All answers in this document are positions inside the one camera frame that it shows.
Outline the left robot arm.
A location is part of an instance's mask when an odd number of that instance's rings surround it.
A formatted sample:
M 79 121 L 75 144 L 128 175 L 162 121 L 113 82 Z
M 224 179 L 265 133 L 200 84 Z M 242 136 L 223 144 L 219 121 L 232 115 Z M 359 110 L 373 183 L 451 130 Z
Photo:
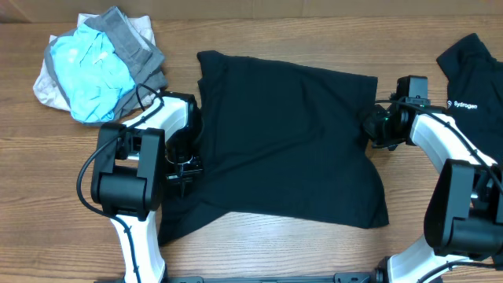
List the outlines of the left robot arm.
M 204 122 L 192 94 L 162 92 L 141 115 L 101 126 L 90 187 L 119 237 L 123 282 L 166 282 L 156 211 L 203 172 L 196 150 Z

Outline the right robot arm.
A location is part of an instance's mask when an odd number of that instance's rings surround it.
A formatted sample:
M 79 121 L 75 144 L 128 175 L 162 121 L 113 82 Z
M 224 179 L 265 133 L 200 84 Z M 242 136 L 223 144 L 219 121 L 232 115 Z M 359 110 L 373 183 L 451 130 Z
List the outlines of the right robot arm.
M 444 108 L 397 102 L 362 117 L 374 149 L 421 148 L 439 173 L 423 235 L 383 259 L 371 282 L 440 282 L 457 266 L 502 268 L 502 169 L 457 128 Z

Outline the black t-shirt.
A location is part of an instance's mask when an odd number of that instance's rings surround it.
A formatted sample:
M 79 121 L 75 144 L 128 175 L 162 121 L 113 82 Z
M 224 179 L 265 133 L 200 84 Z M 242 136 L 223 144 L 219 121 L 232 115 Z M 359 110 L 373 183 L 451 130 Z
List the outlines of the black t-shirt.
M 374 76 L 201 51 L 204 172 L 162 204 L 160 244 L 231 212 L 363 229 L 389 223 L 360 116 Z

